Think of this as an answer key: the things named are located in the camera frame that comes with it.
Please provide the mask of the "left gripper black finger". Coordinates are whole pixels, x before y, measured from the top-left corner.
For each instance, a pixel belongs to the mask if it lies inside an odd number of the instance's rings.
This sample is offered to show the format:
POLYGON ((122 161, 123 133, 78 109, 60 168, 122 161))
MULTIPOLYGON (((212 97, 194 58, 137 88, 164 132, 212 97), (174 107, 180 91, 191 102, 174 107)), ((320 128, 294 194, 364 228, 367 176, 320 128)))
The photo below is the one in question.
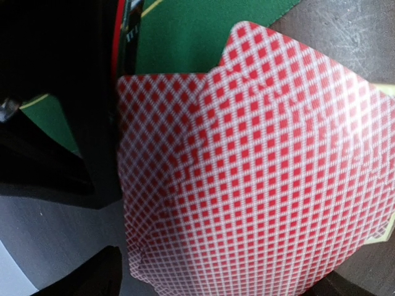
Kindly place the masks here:
POLYGON ((120 248, 107 246, 66 277, 35 295, 119 295, 122 277, 120 248))

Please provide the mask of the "red backed card deck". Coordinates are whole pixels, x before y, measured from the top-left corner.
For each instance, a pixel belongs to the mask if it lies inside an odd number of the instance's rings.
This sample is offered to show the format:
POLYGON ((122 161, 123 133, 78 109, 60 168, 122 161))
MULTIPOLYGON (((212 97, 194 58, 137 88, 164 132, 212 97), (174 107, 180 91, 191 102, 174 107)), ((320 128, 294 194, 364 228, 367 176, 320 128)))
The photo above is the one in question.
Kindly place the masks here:
POLYGON ((117 82, 130 274, 159 295, 301 295, 394 213, 394 98, 251 22, 206 74, 117 82))

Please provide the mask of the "black triangular all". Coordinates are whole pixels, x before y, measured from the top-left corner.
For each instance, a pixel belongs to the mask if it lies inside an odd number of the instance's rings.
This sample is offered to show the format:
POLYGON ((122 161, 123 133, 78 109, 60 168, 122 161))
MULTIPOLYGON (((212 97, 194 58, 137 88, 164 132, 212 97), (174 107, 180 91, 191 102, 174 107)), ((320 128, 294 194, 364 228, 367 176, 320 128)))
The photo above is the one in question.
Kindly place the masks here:
POLYGON ((135 73, 144 1, 119 0, 116 4, 110 68, 113 81, 135 73))

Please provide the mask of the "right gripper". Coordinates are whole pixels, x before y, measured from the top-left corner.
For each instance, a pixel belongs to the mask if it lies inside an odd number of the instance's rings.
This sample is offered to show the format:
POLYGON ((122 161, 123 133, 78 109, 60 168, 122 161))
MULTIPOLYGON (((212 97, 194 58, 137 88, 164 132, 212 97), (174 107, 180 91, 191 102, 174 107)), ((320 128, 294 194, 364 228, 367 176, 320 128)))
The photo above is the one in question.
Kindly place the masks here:
POLYGON ((1 194, 121 199, 111 73, 117 1, 1 2, 1 194))

